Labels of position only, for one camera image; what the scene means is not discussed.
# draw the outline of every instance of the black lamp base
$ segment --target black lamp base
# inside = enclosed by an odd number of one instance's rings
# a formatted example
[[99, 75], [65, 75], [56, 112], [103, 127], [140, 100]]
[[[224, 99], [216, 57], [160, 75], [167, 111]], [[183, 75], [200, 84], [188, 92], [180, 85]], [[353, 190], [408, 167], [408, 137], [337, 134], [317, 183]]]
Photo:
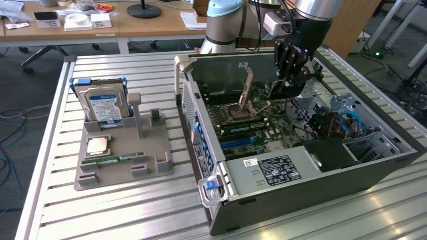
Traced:
[[145, 5], [143, 9], [143, 5], [137, 4], [127, 8], [127, 13], [139, 19], [153, 19], [160, 16], [161, 9], [153, 5]]

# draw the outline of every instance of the blue cable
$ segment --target blue cable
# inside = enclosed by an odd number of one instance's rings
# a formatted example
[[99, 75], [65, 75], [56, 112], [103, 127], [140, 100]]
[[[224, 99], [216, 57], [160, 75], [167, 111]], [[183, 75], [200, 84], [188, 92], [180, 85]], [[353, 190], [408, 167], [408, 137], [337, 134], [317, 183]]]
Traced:
[[20, 133], [20, 136], [18, 138], [6, 146], [4, 147], [0, 147], [0, 149], [6, 149], [8, 147], [10, 147], [13, 144], [17, 143], [18, 140], [21, 140], [21, 138], [24, 137], [24, 133], [25, 133], [25, 127], [24, 125], [21, 124], [16, 124], [16, 123], [8, 123], [8, 122], [4, 122], [4, 121], [0, 121], [0, 124], [5, 124], [5, 125], [10, 125], [10, 126], [18, 126], [21, 128], [21, 133]]
[[20, 184], [18, 176], [16, 175], [13, 163], [9, 162], [9, 160], [6, 160], [4, 157], [0, 157], [0, 159], [4, 161], [5, 164], [8, 164], [8, 167], [12, 169], [13, 178], [14, 178], [16, 186], [17, 186], [17, 198], [16, 198], [14, 202], [10, 204], [10, 206], [2, 212], [0, 212], [0, 217], [1, 217], [6, 213], [6, 211], [9, 209], [12, 209], [16, 206], [16, 204], [18, 203], [18, 201], [21, 200], [21, 184]]
[[345, 114], [352, 115], [352, 116], [355, 117], [355, 119], [357, 120], [357, 124], [360, 125], [360, 128], [361, 128], [361, 136], [364, 136], [364, 135], [365, 135], [365, 129], [364, 129], [364, 127], [363, 127], [363, 123], [361, 123], [360, 117], [359, 117], [359, 115], [357, 115], [353, 111], [344, 111], [344, 112], [340, 114], [340, 117], [339, 117], [339, 120], [340, 120], [340, 123], [343, 124], [341, 126], [343, 126], [345, 132], [349, 132], [349, 129], [348, 129], [347, 126], [344, 125], [344, 122], [345, 122], [345, 121], [344, 121], [343, 115], [345, 115]]

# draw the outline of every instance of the blue hard drive label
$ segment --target blue hard drive label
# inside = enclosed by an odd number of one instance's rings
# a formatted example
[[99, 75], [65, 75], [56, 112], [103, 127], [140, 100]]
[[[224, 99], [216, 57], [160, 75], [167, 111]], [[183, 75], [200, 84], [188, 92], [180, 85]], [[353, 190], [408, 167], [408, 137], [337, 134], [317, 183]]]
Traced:
[[97, 122], [105, 125], [117, 124], [123, 119], [120, 108], [116, 106], [117, 96], [109, 94], [91, 96], [88, 99]]

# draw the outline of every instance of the aluminum work table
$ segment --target aluminum work table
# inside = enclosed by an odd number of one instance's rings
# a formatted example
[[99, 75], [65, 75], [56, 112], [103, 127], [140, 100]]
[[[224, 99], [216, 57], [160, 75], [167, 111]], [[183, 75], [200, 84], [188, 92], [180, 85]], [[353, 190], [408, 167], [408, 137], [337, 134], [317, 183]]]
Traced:
[[[427, 146], [425, 128], [329, 49], [319, 52]], [[173, 94], [173, 58], [191, 53], [81, 56], [64, 63], [16, 239], [427, 239], [425, 155], [367, 191], [225, 235], [209, 235]], [[141, 95], [141, 114], [152, 108], [165, 114], [175, 173], [75, 191], [84, 112], [68, 80], [121, 75], [128, 91]], [[336, 94], [347, 93], [329, 73], [323, 80]]]

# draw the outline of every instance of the tape roll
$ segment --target tape roll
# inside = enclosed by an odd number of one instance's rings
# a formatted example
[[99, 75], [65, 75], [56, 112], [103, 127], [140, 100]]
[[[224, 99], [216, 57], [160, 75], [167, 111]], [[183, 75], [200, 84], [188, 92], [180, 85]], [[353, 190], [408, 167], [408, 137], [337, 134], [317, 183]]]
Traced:
[[61, 0], [56, 1], [57, 5], [61, 7], [68, 7], [69, 4], [72, 4], [73, 0]]
[[83, 26], [89, 21], [89, 17], [84, 14], [71, 14], [65, 17], [65, 22], [71, 22], [79, 26]]

